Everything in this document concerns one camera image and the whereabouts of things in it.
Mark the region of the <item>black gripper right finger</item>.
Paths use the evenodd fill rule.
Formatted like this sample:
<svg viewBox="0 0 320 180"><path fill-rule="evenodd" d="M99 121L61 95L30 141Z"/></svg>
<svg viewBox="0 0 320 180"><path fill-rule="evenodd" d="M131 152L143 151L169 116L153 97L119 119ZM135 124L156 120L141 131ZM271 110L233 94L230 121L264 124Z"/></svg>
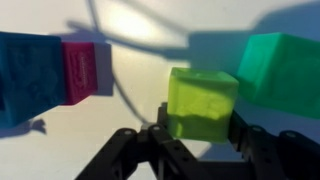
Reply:
<svg viewBox="0 0 320 180"><path fill-rule="evenodd" d="M228 139L243 159L231 163L236 180L320 180L320 144L301 133L275 136L233 111Z"/></svg>

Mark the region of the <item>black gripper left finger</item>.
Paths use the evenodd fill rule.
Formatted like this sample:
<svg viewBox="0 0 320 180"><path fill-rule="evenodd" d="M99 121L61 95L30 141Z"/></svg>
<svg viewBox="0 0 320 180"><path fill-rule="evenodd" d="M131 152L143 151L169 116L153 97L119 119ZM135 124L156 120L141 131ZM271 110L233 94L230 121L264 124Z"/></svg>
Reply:
<svg viewBox="0 0 320 180"><path fill-rule="evenodd" d="M117 130L75 180L127 180L143 162L157 180L212 180L183 143L167 132L167 121L162 105L156 123L144 124L139 132Z"/></svg>

